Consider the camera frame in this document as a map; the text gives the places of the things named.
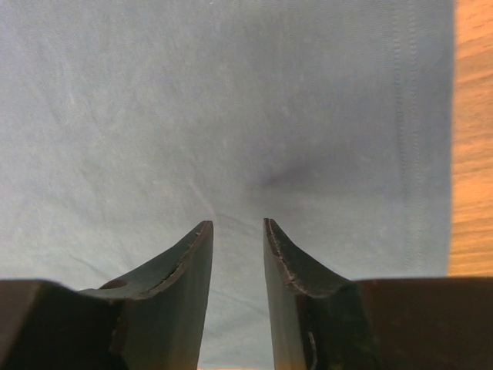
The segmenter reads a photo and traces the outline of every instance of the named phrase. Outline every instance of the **fabric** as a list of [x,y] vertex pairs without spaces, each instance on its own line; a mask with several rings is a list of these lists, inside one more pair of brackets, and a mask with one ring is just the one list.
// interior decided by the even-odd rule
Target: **fabric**
[[443,275],[453,3],[4,0],[0,278],[98,287],[201,220],[200,366],[272,368],[262,219],[349,278]]

